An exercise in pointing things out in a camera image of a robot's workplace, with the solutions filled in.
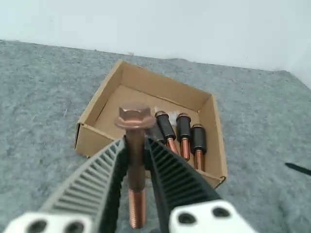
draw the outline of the cardboard box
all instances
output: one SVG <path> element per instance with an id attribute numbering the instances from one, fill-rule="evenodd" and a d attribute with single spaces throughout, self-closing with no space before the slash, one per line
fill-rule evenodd
<path id="1" fill-rule="evenodd" d="M 114 120 L 119 106 L 129 101 L 143 101 L 150 106 L 152 114 L 154 107 L 167 112 L 185 112 L 191 117 L 191 125 L 201 123 L 207 132 L 206 172 L 198 172 L 213 187 L 226 179 L 225 149 L 215 97 L 121 60 L 106 76 L 78 121 L 76 151 L 92 156 L 124 135 Z M 189 163 L 193 166 L 193 155 Z"/>

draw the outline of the white wall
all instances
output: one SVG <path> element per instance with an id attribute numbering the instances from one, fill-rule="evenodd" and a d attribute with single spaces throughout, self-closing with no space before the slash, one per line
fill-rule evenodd
<path id="1" fill-rule="evenodd" d="M 311 38 L 310 41 L 302 43 L 301 49 L 297 51 L 297 56 L 294 56 L 293 62 L 286 70 L 311 89 Z"/>
<path id="2" fill-rule="evenodd" d="M 311 38 L 310 0 L 2 0 L 0 39 L 266 70 Z"/>

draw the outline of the bolt thread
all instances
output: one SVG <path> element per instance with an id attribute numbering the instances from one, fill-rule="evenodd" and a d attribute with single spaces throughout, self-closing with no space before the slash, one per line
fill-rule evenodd
<path id="1" fill-rule="evenodd" d="M 205 171 L 204 155 L 201 150 L 196 150 L 194 155 L 194 168 Z"/>
<path id="2" fill-rule="evenodd" d="M 187 138 L 181 139 L 180 150 L 181 150 L 181 156 L 186 161 L 189 161 L 189 159 L 190 159 L 190 147 L 189 147 L 189 140 Z"/>
<path id="3" fill-rule="evenodd" d="M 174 140 L 173 140 L 171 137 L 169 137 L 169 138 L 166 140 L 166 146 L 168 146 L 168 147 L 171 149 L 171 151 L 173 151 L 173 152 L 175 152 L 176 154 L 178 154 L 177 146 L 176 146 Z"/>
<path id="4" fill-rule="evenodd" d="M 140 229 L 145 225 L 146 221 L 146 200 L 145 189 L 135 192 L 129 189 L 129 211 L 130 225 L 134 229 Z"/>

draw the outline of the screw hole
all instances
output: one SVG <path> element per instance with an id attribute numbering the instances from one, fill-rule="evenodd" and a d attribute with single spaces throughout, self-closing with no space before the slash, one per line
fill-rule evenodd
<path id="1" fill-rule="evenodd" d="M 196 219 L 191 214 L 182 213 L 178 216 L 178 221 L 183 224 L 192 224 L 196 222 Z"/>
<path id="2" fill-rule="evenodd" d="M 230 216 L 230 213 L 228 210 L 226 210 L 224 208 L 220 208 L 220 207 L 213 209 L 213 214 L 215 215 L 215 217 L 228 217 L 228 216 Z"/>
<path id="3" fill-rule="evenodd" d="M 72 222 L 66 227 L 65 233 L 82 233 L 83 228 L 84 226 L 81 222 Z"/>
<path id="4" fill-rule="evenodd" d="M 27 230 L 27 233 L 41 233 L 44 231 L 47 226 L 47 222 L 45 220 L 38 220 L 33 222 Z"/>

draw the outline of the copper bolt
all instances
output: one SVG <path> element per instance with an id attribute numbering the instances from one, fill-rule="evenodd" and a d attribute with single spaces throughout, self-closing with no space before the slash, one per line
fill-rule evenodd
<path id="1" fill-rule="evenodd" d="M 170 123 L 169 115 L 164 111 L 158 111 L 155 113 L 155 117 L 159 128 L 166 140 L 166 146 L 168 146 L 171 151 L 178 154 L 178 150 L 174 142 L 174 140 L 176 139 L 176 135 Z"/>
<path id="2" fill-rule="evenodd" d="M 191 152 L 194 155 L 194 168 L 205 171 L 204 155 L 207 152 L 206 131 L 201 124 L 191 128 Z"/>
<path id="3" fill-rule="evenodd" d="M 189 161 L 190 159 L 190 146 L 189 140 L 191 138 L 190 132 L 191 118 L 187 113 L 181 113 L 176 119 L 177 123 L 177 140 L 180 142 L 181 156 Z"/>
<path id="4" fill-rule="evenodd" d="M 194 168 L 197 170 L 205 171 L 203 151 L 196 150 L 194 154 Z"/>
<path id="5" fill-rule="evenodd" d="M 171 151 L 173 151 L 173 152 L 175 152 L 176 154 L 178 154 L 177 146 L 176 146 L 174 140 L 173 140 L 171 137 L 168 138 L 168 139 L 166 140 L 166 146 L 167 146 L 168 148 L 170 148 Z"/>
<path id="6" fill-rule="evenodd" d="M 130 225 L 138 229 L 145 224 L 145 166 L 144 130 L 152 127 L 156 118 L 151 116 L 150 108 L 143 103 L 125 104 L 119 108 L 115 124 L 125 129 L 129 154 L 129 211 Z"/>
<path id="7" fill-rule="evenodd" d="M 181 156 L 186 160 L 190 160 L 190 146 L 187 138 L 182 138 L 180 142 Z"/>

